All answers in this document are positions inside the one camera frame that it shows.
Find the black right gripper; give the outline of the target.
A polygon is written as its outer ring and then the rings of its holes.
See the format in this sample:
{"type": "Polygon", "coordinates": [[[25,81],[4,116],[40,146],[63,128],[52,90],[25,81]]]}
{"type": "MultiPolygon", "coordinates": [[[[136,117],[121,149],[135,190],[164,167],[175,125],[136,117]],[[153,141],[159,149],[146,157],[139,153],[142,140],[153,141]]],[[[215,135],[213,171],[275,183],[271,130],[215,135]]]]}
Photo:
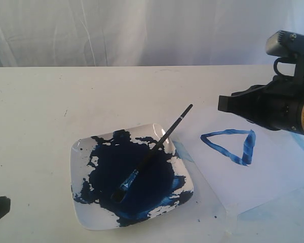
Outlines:
{"type": "Polygon", "coordinates": [[[220,95],[217,109],[246,120],[258,115],[257,124],[264,128],[304,135],[304,80],[295,83],[291,76],[275,75],[267,85],[220,95]]]}

